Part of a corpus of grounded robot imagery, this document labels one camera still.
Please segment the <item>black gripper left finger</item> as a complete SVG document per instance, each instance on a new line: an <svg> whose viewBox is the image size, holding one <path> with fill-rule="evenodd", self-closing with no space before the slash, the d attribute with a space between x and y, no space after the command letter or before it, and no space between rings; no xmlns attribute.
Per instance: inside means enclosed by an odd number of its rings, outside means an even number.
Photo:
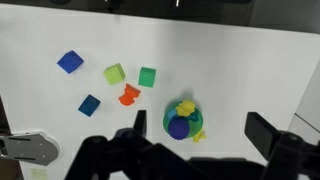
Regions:
<svg viewBox="0 0 320 180"><path fill-rule="evenodd" d="M147 112L145 110L139 110L134 122L133 129L145 137L147 133Z"/></svg>

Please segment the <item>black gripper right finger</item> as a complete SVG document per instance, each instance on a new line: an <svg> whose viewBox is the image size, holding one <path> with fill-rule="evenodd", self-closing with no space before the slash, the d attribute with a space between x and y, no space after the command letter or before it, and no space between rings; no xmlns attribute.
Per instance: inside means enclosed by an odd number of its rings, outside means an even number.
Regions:
<svg viewBox="0 0 320 180"><path fill-rule="evenodd" d="M244 133L265 159L270 157L281 136L281 133L257 112L247 113Z"/></svg>

